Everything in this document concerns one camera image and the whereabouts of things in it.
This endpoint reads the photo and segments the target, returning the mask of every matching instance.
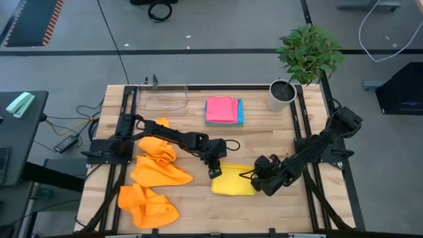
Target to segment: cable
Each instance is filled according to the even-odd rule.
[[[45,145],[41,144],[40,142],[38,142],[38,141],[36,141],[36,140],[34,140],[34,142],[35,142],[35,143],[37,143],[38,145],[41,145],[42,147],[44,147],[44,148],[48,149],[48,150],[49,150],[49,151],[51,151],[51,152],[54,152],[54,153],[56,153],[56,152],[57,152],[57,151],[54,151],[53,149],[50,149],[49,147],[47,147],[47,146],[45,146]]]
[[[94,171],[96,171],[98,168],[100,168],[100,166],[101,166],[101,164],[99,164],[99,165],[97,165],[95,168],[93,168],[88,174],[85,174],[85,175],[74,175],[74,176],[86,176],[85,177],[85,180],[87,180],[88,179],[88,177],[90,177],[90,175],[92,175],[92,173],[94,172]]]
[[[52,123],[51,123],[51,122],[49,122],[49,121],[47,121],[47,120],[46,120],[46,122],[47,122],[47,124],[49,124],[49,125],[51,125],[51,126],[52,126],[53,131],[54,131],[54,133],[56,133],[56,135],[58,135],[58,136],[64,136],[64,135],[68,134],[69,132],[75,132],[73,129],[74,129],[74,128],[76,128],[76,127],[78,127],[78,126],[80,126],[80,125],[82,125],[82,124],[84,124],[85,122],[90,122],[90,121],[92,121],[92,120],[96,120],[96,119],[98,119],[98,117],[96,117],[96,118],[89,118],[89,119],[86,119],[86,120],[84,120],[84,121],[82,121],[82,122],[80,122],[80,123],[78,123],[78,124],[74,125],[73,127],[71,127],[70,129],[68,129],[68,131],[66,131],[66,132],[64,132],[64,133],[58,133],[58,132],[56,131],[56,129],[52,126]]]
[[[92,175],[92,173],[94,172],[94,171],[96,171],[99,167],[100,167],[101,165],[97,165],[93,170],[91,170],[88,174],[87,174],[87,177],[85,178],[85,180],[87,180],[88,179],[88,177],[90,176],[90,175]],[[76,201],[80,201],[81,199],[79,198],[79,199],[74,199],[74,200],[68,200],[68,201],[65,201],[65,202],[61,202],[61,203],[59,203],[59,204],[52,204],[52,205],[50,205],[50,206],[46,206],[45,208],[41,208],[41,209],[39,209],[39,210],[36,210],[36,211],[34,211],[34,212],[31,212],[30,214],[28,214],[28,215],[25,215],[25,216],[22,216],[21,218],[19,218],[19,219],[17,219],[16,221],[14,221],[14,222],[12,222],[12,223],[10,223],[9,225],[13,225],[13,224],[15,224],[16,222],[18,222],[18,221],[20,221],[20,220],[22,220],[22,219],[24,219],[24,218],[26,218],[27,216],[31,216],[32,214],[34,214],[34,213],[36,213],[36,212],[41,212],[42,210],[45,210],[45,209],[48,209],[48,208],[51,208],[51,207],[54,207],[54,206],[60,206],[60,205],[63,205],[63,204],[66,204],[66,203],[68,203],[68,202],[76,202]]]
[[[76,216],[75,216],[75,219],[74,219],[74,220],[75,220],[75,222],[76,222],[76,223],[78,223],[78,225],[80,225],[81,227],[85,227],[86,225],[84,225],[84,224],[82,224],[80,221],[78,221],[77,216],[78,216],[78,215],[76,215]]]
[[[418,33],[418,31],[420,30],[420,27],[422,27],[422,25],[423,25],[423,21],[420,23],[420,25],[418,26],[418,28],[417,28],[417,30],[416,30],[416,32],[414,33],[414,35],[412,36],[412,38],[411,38],[411,40],[408,42],[408,44],[404,47],[404,48],[402,48],[401,50],[399,50],[397,53],[395,53],[395,54],[393,54],[393,55],[391,55],[391,56],[388,56],[388,57],[386,57],[386,58],[383,58],[383,59],[374,59],[371,55],[370,55],[370,53],[366,50],[366,48],[363,46],[363,43],[362,43],[362,27],[363,27],[363,24],[364,24],[364,22],[365,22],[365,20],[368,18],[368,16],[370,15],[370,13],[374,10],[374,8],[376,8],[376,6],[377,6],[377,4],[380,2],[380,0],[378,0],[377,2],[376,2],[376,4],[373,6],[373,8],[370,10],[370,12],[365,16],[365,18],[364,18],[364,20],[362,21],[362,24],[360,25],[360,29],[358,30],[358,41],[360,42],[360,46],[363,48],[363,50],[369,55],[369,57],[371,58],[371,60],[373,60],[374,62],[376,62],[376,63],[378,63],[378,62],[381,62],[381,61],[384,61],[384,60],[387,60],[387,59],[390,59],[390,58],[392,58],[392,57],[394,57],[394,56],[396,56],[397,54],[399,54],[399,53],[401,53],[403,50],[405,50],[410,44],[411,44],[411,42],[414,40],[414,37],[416,37],[416,35],[417,35],[417,33]]]
[[[122,61],[122,56],[120,55],[120,51],[119,51],[118,45],[116,44],[116,41],[114,41],[114,37],[113,37],[112,31],[110,30],[110,27],[108,26],[108,23],[107,23],[106,17],[105,17],[105,15],[104,15],[104,13],[103,13],[103,9],[101,8],[100,1],[99,1],[99,0],[97,0],[97,3],[98,3],[98,7],[100,7],[100,12],[101,12],[101,15],[103,16],[104,22],[106,23],[108,33],[110,34],[110,37],[112,38],[112,41],[113,41],[114,47],[116,48],[116,51],[118,52],[118,55],[119,55],[119,60],[120,60],[120,63],[122,64],[122,69],[124,69],[126,82],[127,82],[128,84],[130,84],[130,80],[128,79],[128,74],[126,73],[126,69],[125,69],[124,62]]]
[[[153,8],[157,5],[164,5],[164,6],[168,7],[169,13],[163,18],[157,17],[156,15],[151,13]],[[150,7],[148,8],[148,11],[147,11],[147,14],[148,14],[148,17],[150,18],[150,20],[152,22],[156,22],[156,23],[164,22],[165,20],[169,19],[169,17],[171,17],[172,13],[173,13],[173,9],[172,9],[171,4],[168,1],[154,1],[152,4],[150,4]]]
[[[86,119],[86,118],[62,118],[57,116],[47,116],[47,118],[59,119],[59,120],[85,120]]]
[[[34,214],[34,213],[36,213],[36,212],[41,212],[42,210],[45,210],[45,209],[48,209],[48,208],[51,208],[51,207],[54,207],[54,206],[60,206],[60,205],[66,204],[66,203],[68,203],[68,202],[76,202],[76,201],[80,201],[80,200],[81,200],[81,199],[79,198],[79,199],[74,199],[74,200],[68,200],[68,201],[65,201],[65,202],[61,202],[61,203],[59,203],[59,204],[53,204],[53,205],[50,205],[50,206],[46,206],[45,208],[41,208],[41,209],[39,209],[39,210],[36,210],[36,211],[34,211],[34,212],[31,212],[31,213],[30,213],[30,214],[28,214],[28,215],[22,216],[21,218],[17,219],[16,221],[14,221],[14,222],[10,223],[9,225],[13,225],[13,224],[15,224],[16,222],[18,222],[18,221],[20,221],[20,220],[22,220],[22,219],[26,218],[27,216],[31,216],[32,214]]]
[[[82,140],[82,136],[78,133],[78,132],[76,132],[76,131],[74,131],[74,130],[72,130],[71,128],[67,128],[67,127],[65,127],[65,126],[58,126],[58,125],[56,125],[56,124],[53,124],[53,123],[51,123],[50,121],[48,121],[48,120],[46,120],[46,123],[47,123],[47,125],[49,125],[52,129],[53,129],[53,131],[55,132],[55,134],[57,135],[57,133],[56,133],[56,130],[55,130],[55,128],[54,127],[57,127],[57,128],[63,128],[63,129],[67,129],[67,130],[70,130],[70,131],[72,131],[73,133],[75,133],[75,135],[77,136],[77,137],[79,137],[79,139],[80,139],[80,144],[77,146],[77,147],[81,147],[82,145],[83,145],[83,140]]]
[[[226,147],[226,149],[228,149],[228,150],[230,150],[230,151],[237,151],[239,148],[241,148],[241,144],[240,144],[238,141],[236,141],[236,140],[234,140],[234,139],[226,139],[226,140],[225,140],[225,142],[228,142],[228,141],[232,141],[232,142],[237,143],[237,144],[238,144],[238,148],[236,148],[236,149],[231,149],[231,148],[229,148],[229,147]]]

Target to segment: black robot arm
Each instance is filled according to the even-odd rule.
[[[135,120],[144,123],[143,132],[133,136],[120,136],[114,138],[109,152],[126,151],[129,143],[145,136],[153,136],[177,144],[179,148],[195,157],[199,157],[209,168],[209,177],[214,179],[222,174],[219,159],[227,156],[226,141],[224,139],[209,139],[207,134],[198,132],[182,133],[157,124],[152,120],[145,120],[142,116],[132,114]]]
[[[352,137],[362,126],[362,119],[354,114],[349,108],[339,106],[336,112],[327,120],[325,129],[319,135],[312,135],[302,144],[299,153],[280,161],[278,156],[271,155],[270,160],[260,156],[254,163],[252,175],[248,173],[240,176],[251,179],[255,190],[271,196],[281,186],[289,186],[300,176],[308,163],[320,163],[320,156],[325,152],[328,145],[338,138]],[[353,153],[344,156],[346,159]]]

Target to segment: orange cloth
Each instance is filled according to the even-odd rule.
[[[120,187],[118,206],[132,214],[134,225],[140,229],[161,227],[180,216],[165,195],[157,195],[136,183]]]
[[[166,118],[159,118],[157,123],[169,127]],[[135,183],[120,187],[118,206],[132,214],[134,225],[140,229],[161,227],[177,220],[179,212],[165,195],[157,195],[149,187],[186,184],[193,178],[171,164],[176,151],[166,141],[146,137],[138,146],[145,154],[137,156],[131,173]]]
[[[166,118],[159,118],[157,123],[169,127]],[[191,175],[171,164],[176,159],[176,151],[167,141],[146,137],[140,140],[138,147],[145,154],[137,156],[131,178],[142,187],[182,185],[192,181]]]

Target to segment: plant pot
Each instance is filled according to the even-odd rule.
[[[273,81],[269,87],[268,108],[279,112],[289,105],[297,96],[297,89],[288,80],[278,79]]]

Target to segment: stack of cloths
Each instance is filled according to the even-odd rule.
[[[209,97],[204,107],[207,126],[243,126],[243,100],[231,97]]]

